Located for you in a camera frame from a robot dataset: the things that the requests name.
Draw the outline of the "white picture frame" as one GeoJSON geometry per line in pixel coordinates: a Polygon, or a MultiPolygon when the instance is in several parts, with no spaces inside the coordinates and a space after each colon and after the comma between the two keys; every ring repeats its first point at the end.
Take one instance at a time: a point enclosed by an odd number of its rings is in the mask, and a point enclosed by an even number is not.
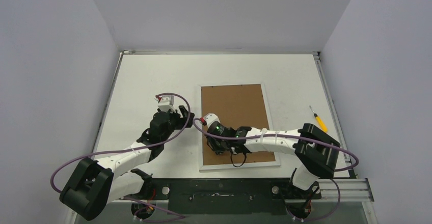
{"type": "MultiPolygon", "coordinates": [[[[265,87],[262,83],[243,85],[208,85],[200,87],[201,116],[216,114],[226,127],[240,126],[272,129],[265,87]]],[[[239,169],[244,156],[234,155],[231,162],[228,152],[217,155],[202,138],[199,150],[199,171],[215,172],[239,169]]]]}

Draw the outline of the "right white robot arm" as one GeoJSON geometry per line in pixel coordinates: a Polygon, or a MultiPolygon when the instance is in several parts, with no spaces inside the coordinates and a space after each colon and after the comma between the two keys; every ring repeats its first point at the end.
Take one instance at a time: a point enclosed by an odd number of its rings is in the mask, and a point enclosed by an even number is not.
{"type": "Polygon", "coordinates": [[[296,156],[301,164],[291,175],[288,191],[294,198],[301,198],[318,179],[331,179],[336,171],[340,144],[313,124],[291,131],[275,131],[265,128],[223,126],[219,120],[203,121],[207,127],[205,137],[208,146],[217,154],[231,155],[256,152],[283,153],[296,156]]]}

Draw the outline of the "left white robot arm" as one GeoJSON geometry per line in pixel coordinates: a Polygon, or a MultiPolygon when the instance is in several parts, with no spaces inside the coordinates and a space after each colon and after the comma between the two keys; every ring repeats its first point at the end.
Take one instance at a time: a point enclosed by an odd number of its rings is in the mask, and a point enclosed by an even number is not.
{"type": "Polygon", "coordinates": [[[183,105],[168,111],[158,109],[149,127],[125,152],[81,159],[60,192],[60,202],[84,219],[93,220],[114,200],[130,195],[139,199],[156,196],[152,176],[138,166],[154,160],[171,134],[190,128],[194,117],[183,105]]]}

